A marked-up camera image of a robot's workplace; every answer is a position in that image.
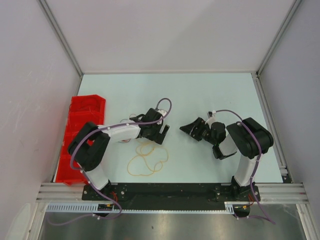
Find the red plastic bin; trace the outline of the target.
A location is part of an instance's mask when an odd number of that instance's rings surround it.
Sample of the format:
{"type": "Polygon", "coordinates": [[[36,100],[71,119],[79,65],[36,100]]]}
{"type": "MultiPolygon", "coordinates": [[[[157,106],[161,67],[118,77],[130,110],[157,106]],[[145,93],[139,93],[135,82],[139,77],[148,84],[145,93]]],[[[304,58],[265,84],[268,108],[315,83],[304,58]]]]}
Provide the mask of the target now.
{"type": "Polygon", "coordinates": [[[68,146],[85,123],[104,124],[105,110],[106,99],[97,94],[73,96],[71,98],[54,180],[56,183],[63,183],[67,186],[86,183],[86,179],[80,171],[70,167],[71,155],[68,153],[68,146]]]}

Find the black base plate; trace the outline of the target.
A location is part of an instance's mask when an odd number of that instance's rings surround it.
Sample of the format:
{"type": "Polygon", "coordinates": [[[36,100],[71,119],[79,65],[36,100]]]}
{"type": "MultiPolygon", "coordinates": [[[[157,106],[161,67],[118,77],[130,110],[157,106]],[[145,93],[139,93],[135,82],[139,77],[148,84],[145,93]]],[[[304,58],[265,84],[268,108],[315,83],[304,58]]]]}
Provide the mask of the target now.
{"type": "Polygon", "coordinates": [[[100,192],[129,211],[213,211],[225,202],[260,200],[259,188],[233,183],[112,183],[100,192]]]}

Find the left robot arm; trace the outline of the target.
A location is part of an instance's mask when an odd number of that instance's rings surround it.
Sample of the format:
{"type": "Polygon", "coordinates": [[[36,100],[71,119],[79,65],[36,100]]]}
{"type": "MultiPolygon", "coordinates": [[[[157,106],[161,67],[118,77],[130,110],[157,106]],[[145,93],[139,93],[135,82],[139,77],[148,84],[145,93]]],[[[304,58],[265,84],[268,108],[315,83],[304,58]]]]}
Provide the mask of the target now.
{"type": "Polygon", "coordinates": [[[110,196],[110,180],[102,168],[109,144],[145,138],[161,145],[170,128],[163,125],[170,111],[150,108],[146,114],[130,117],[121,123],[105,126],[86,122],[68,146],[68,153],[93,185],[93,194],[100,200],[110,196]]]}

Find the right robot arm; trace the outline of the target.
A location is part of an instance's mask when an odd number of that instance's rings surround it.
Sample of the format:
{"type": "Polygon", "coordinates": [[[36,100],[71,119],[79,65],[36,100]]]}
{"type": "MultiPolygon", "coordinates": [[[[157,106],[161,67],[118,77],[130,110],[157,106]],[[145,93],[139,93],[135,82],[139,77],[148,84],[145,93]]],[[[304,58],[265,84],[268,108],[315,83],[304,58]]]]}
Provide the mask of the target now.
{"type": "Polygon", "coordinates": [[[196,141],[204,140],[212,145],[212,153],[216,159],[224,160],[240,153],[237,171],[226,188],[214,189],[216,199],[245,201],[254,197],[258,190],[254,177],[261,157],[274,144],[271,133],[253,118],[249,117],[226,126],[212,116],[208,120],[201,117],[190,124],[179,128],[196,141]]]}

